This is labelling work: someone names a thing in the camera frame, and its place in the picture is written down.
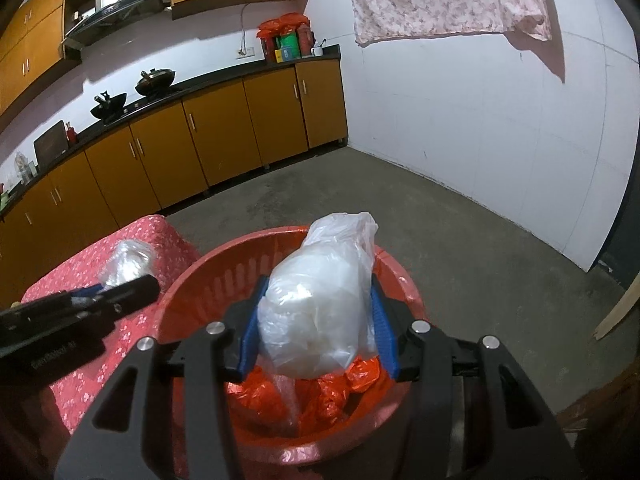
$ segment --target concrete floor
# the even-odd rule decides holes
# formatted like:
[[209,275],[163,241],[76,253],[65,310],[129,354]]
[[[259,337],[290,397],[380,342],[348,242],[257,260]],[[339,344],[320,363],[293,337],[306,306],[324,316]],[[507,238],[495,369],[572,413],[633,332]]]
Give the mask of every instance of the concrete floor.
[[409,271],[446,333],[504,341],[552,410],[618,375],[635,357],[635,309],[609,336],[591,333],[623,289],[584,273],[532,234],[439,184],[335,150],[273,170],[169,216],[202,252],[264,228],[369,211],[376,243]]

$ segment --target range hood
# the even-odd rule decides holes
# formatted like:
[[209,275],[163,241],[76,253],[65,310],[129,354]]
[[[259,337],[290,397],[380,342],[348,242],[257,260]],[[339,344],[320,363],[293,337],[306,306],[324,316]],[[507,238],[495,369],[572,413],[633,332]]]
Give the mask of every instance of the range hood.
[[96,0],[95,12],[75,25],[62,44],[80,50],[169,5],[171,0]]

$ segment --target laundry basket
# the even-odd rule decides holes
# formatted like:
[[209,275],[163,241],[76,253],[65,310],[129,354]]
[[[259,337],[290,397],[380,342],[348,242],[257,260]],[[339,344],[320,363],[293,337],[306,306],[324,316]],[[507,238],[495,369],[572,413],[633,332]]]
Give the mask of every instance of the laundry basket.
[[[161,301],[164,315],[158,340],[185,338],[226,308],[248,298],[258,276],[270,274],[286,256],[300,247],[308,227],[292,226],[255,232],[232,240],[203,256],[169,288]],[[408,273],[388,253],[376,247],[374,273],[385,294],[408,304],[414,316],[424,318],[424,305]],[[326,460],[357,446],[396,410],[408,385],[395,383],[382,371],[350,417],[332,428],[299,438],[264,437],[234,420],[240,455],[254,462],[301,465]]]

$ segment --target kitchen counter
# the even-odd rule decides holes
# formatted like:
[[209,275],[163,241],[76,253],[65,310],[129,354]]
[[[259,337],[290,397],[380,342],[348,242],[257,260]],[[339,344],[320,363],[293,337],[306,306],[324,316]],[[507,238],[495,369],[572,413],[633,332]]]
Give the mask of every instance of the kitchen counter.
[[49,171],[55,169],[60,164],[74,156],[76,153],[82,152],[89,145],[93,144],[97,140],[107,136],[109,133],[114,132],[119,127],[130,121],[145,115],[157,108],[162,108],[186,97],[194,92],[204,90],[210,86],[215,86],[220,83],[238,79],[244,76],[256,75],[266,72],[272,72],[274,70],[280,70],[289,66],[294,66],[298,63],[305,63],[309,61],[318,61],[325,59],[340,59],[340,45],[328,46],[324,49],[324,55],[320,57],[305,57],[300,59],[293,59],[282,63],[272,63],[266,60],[258,60],[250,63],[243,63],[240,65],[230,66],[215,72],[209,72],[203,75],[187,79],[172,85],[165,95],[158,99],[150,100],[146,97],[139,99],[124,108],[124,114],[117,120],[112,121],[109,124],[104,124],[102,121],[97,121],[91,126],[85,128],[83,131],[78,132],[78,142],[70,146],[65,153],[60,155],[52,164],[49,164],[47,168],[38,168],[37,176],[26,186],[20,186],[20,189],[14,192],[9,198],[6,206],[0,211],[0,218],[4,218],[4,215],[9,212],[12,207],[18,203],[21,197],[33,187],[40,179],[46,176]]

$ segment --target wall outlet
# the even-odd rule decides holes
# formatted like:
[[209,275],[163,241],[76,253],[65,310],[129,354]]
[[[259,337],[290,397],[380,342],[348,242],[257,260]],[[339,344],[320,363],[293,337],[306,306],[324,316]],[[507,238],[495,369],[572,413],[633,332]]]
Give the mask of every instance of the wall outlet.
[[248,46],[246,48],[246,54],[242,54],[241,52],[236,52],[236,59],[242,59],[244,57],[255,56],[255,49],[252,46]]

